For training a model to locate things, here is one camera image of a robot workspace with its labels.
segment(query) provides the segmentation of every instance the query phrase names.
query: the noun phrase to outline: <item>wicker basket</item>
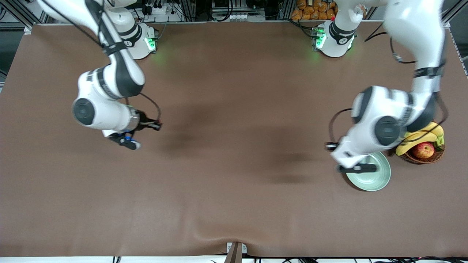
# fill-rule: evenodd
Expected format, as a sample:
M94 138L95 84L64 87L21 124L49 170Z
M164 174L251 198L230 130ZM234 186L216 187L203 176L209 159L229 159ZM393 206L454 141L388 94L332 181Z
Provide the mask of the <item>wicker basket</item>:
M414 163L414 164L435 163L438 160L440 160L440 158L442 158L442 156L444 156L445 145L442 145L440 148L441 148L441 150L439 150L438 152L436 151L431 157L426 158L426 159L420 159L418 157L415 157L411 153L411 151L407 151L405 154L400 155L400 158L402 158L403 160L405 160L407 162Z

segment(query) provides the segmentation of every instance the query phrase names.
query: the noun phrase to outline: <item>brown tablecloth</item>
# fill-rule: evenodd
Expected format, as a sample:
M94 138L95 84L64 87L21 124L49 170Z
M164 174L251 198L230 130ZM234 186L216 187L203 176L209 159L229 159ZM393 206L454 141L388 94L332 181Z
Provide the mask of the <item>brown tablecloth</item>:
M327 58L286 22L168 25L139 61L164 126L138 132L138 151L71 114L101 50L73 27L35 26L0 94L0 256L219 254L229 241L255 256L468 256L468 81L452 41L441 161L391 157L388 186L362 192L323 149L358 92L411 88L388 36L363 43L377 26ZM350 126L344 114L335 133Z

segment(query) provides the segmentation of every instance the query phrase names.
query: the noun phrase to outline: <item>table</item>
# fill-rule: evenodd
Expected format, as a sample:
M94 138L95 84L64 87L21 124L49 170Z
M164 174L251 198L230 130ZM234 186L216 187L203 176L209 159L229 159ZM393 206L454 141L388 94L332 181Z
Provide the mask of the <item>table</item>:
M232 241L254 256L468 256L468 81L451 40L441 161L391 157L388 186L362 192L323 149L358 92L410 90L388 36L363 43L377 26L327 58L286 22L168 25L138 61L164 122L136 134L138 151L71 114L78 76L108 63L99 47L35 26L0 94L0 256L206 255ZM350 126L344 114L335 133Z

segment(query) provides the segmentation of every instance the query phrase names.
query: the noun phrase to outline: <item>brown table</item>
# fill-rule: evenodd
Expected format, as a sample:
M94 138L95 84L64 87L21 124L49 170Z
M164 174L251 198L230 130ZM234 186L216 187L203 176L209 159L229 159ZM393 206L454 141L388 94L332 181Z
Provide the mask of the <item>brown table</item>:
M468 256L468 81L452 41L440 162L391 157L389 185L362 192L323 149L358 92L411 87L388 36L363 43L377 25L362 23L342 58L289 23L168 25L139 61L164 126L137 133L138 151L71 114L78 76L108 63L101 50L72 27L35 26L0 94L0 256L206 255L229 241L255 256Z

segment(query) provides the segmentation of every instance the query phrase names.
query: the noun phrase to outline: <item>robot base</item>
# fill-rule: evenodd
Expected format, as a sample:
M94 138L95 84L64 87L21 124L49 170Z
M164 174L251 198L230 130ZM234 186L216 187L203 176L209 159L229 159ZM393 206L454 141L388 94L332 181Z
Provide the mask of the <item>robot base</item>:
M320 39L312 39L312 46L315 51L321 51L329 57L338 58L344 55L351 48L354 36L348 41L348 43L339 45L336 43L336 40L330 36L330 24L331 21L326 21L325 23L317 26L318 28L323 29L322 37Z
M127 46L133 59L146 58L149 54L156 53L158 45L158 31L144 23L138 23L138 25L142 29L140 38L133 47Z

